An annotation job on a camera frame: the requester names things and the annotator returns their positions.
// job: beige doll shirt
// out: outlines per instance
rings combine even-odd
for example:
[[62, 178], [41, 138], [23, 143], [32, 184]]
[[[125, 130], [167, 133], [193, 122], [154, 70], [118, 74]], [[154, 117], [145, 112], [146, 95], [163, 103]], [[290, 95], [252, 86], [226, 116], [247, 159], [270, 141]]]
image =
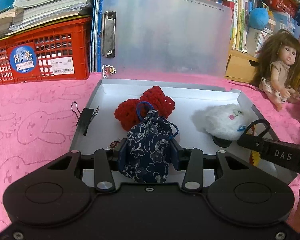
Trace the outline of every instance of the beige doll shirt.
[[[278, 78], [278, 82], [279, 84], [284, 87], [284, 84], [287, 80], [287, 77], [288, 77], [288, 72], [289, 72], [289, 68], [290, 66], [286, 65], [285, 63], [283, 63], [282, 61], [275, 61], [275, 62], [272, 62], [270, 64], [270, 70], [272, 71], [272, 68], [276, 68], [278, 71], [279, 71], [279, 78]], [[269, 92], [269, 93], [272, 93], [274, 95], [276, 95], [277, 97], [279, 98], [282, 98], [280, 96], [280, 93], [278, 90], [274, 89], [271, 85], [271, 80], [270, 79], [267, 79], [265, 77], [263, 77], [261, 79], [261, 82], [260, 82], [260, 85], [259, 85], [259, 88], [262, 90], [262, 91], [265, 91], [265, 92]]]

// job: blue cord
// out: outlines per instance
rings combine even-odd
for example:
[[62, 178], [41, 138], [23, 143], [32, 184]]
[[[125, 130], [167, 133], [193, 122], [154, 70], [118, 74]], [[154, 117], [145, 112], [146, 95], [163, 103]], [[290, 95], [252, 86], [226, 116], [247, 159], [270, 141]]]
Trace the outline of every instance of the blue cord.
[[[140, 115], [140, 109], [139, 109], [140, 104], [146, 104], [146, 105], [148, 105], [149, 108], [150, 108], [150, 110], [153, 110], [154, 108], [153, 108], [153, 106], [152, 106], [149, 102], [147, 102], [147, 101], [141, 101], [140, 103], [137, 104], [137, 115], [138, 115], [140, 121], [143, 121], [143, 118], [142, 118], [142, 116]], [[172, 138], [175, 138], [175, 136], [179, 133], [179, 129], [178, 129], [178, 127], [177, 127], [174, 123], [172, 123], [172, 122], [169, 122], [169, 123], [170, 123], [170, 125], [172, 125], [172, 126], [177, 130], [175, 134], [173, 134], [172, 136], [169, 137], [169, 139], [171, 140]]]

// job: blue round sticker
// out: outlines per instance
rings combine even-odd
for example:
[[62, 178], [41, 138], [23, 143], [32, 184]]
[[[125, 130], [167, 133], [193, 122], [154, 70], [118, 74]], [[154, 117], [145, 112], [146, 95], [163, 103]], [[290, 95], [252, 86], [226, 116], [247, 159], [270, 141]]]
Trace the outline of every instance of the blue round sticker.
[[19, 73], [28, 73], [37, 65], [35, 52], [28, 45], [14, 48], [10, 54], [9, 61], [10, 66]]

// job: white tray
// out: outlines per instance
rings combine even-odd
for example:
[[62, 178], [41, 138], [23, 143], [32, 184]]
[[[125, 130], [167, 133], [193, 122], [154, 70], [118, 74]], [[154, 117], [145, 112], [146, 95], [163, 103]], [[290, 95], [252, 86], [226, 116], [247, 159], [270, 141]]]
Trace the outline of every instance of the white tray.
[[[211, 135], [203, 131], [199, 122], [200, 111], [208, 106], [239, 104], [243, 109], [249, 111], [255, 120], [263, 119], [261, 113], [240, 90], [226, 92], [224, 88], [197, 84], [101, 79], [86, 106], [93, 109], [99, 106], [100, 110], [92, 120], [86, 136], [83, 136], [78, 129], [76, 130], [70, 150], [80, 150], [82, 155], [93, 154], [97, 149], [109, 147], [113, 141], [126, 138], [127, 132], [115, 119], [114, 111], [123, 101], [130, 98], [139, 99], [144, 91], [155, 85], [160, 86], [165, 95], [175, 101], [175, 110], [168, 117], [168, 121], [178, 126], [179, 134], [175, 139], [183, 148], [195, 147], [201, 149], [205, 154], [211, 155], [215, 155], [221, 149], [214, 144]], [[263, 125], [257, 126], [257, 133], [263, 130]], [[265, 137], [278, 140], [272, 129]], [[250, 150], [239, 147], [236, 142], [232, 142], [226, 150], [249, 162]], [[287, 184], [296, 177], [295, 172], [265, 160], [260, 160], [258, 167]], [[181, 184], [184, 174], [184, 171], [175, 171], [171, 164], [166, 182]], [[116, 187], [119, 187], [123, 181], [132, 181], [116, 171], [113, 171], [113, 176]], [[93, 170], [84, 170], [82, 180], [88, 186], [93, 187]], [[209, 186], [214, 180], [213, 170], [205, 170], [204, 186]]]

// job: brown hair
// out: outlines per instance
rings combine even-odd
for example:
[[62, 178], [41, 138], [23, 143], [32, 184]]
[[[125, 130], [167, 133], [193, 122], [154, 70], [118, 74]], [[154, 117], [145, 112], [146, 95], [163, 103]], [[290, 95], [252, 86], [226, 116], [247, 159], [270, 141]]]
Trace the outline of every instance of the brown hair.
[[255, 84], [258, 82], [259, 85], [262, 77], [267, 79], [271, 77], [270, 64], [278, 60], [278, 52], [281, 46], [289, 46], [297, 51], [296, 60], [290, 66], [285, 86], [291, 85], [290, 82], [300, 74], [300, 43], [290, 32], [279, 30], [276, 34], [268, 37], [261, 47], [258, 56], [259, 66], [254, 78]]

